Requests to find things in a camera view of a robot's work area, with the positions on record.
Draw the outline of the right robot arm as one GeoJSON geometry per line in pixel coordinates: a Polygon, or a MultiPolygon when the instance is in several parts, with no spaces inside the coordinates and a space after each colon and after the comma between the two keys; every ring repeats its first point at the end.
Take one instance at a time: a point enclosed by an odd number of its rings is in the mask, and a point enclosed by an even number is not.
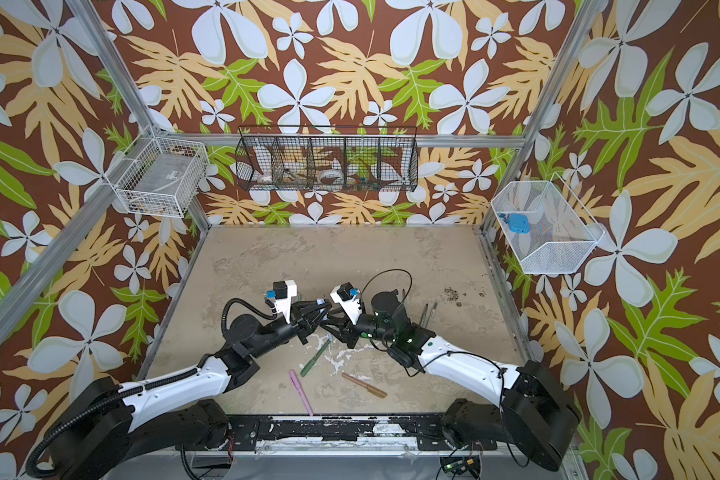
{"type": "Polygon", "coordinates": [[[340,310],[322,325],[346,346],[366,339],[409,376],[438,376],[483,398],[481,404],[457,399],[441,418],[451,447],[503,442],[541,468],[560,469],[580,415],[544,365],[502,363],[452,344],[412,322],[397,291],[376,294],[370,310],[349,283],[335,287],[330,297],[340,310]]]}

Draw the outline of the beige pen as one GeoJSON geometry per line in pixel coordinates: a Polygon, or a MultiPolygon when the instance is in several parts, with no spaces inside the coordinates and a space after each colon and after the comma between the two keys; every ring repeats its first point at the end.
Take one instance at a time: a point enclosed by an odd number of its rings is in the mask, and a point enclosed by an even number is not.
{"type": "Polygon", "coordinates": [[[436,301],[436,302],[433,304],[432,308],[430,309],[430,311],[429,311],[429,313],[428,313],[428,317],[426,318],[425,328],[428,327],[428,326],[430,326],[431,320],[432,320],[432,318],[434,317],[434,314],[435,314],[435,311],[436,311],[436,309],[437,309],[437,306],[438,306],[438,302],[436,301]]]}

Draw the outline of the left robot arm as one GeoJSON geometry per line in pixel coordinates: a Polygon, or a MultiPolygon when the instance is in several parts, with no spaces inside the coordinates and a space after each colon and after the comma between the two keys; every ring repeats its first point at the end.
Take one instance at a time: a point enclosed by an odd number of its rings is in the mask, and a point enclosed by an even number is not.
{"type": "Polygon", "coordinates": [[[297,301],[288,314],[258,320],[251,308],[222,323],[225,343],[197,364],[160,377],[91,383],[46,432],[25,462],[34,479],[100,479],[119,464],[171,446],[215,447],[228,416],[215,397],[247,383],[257,359],[297,338],[305,342],[327,317],[324,299],[297,301]]]}

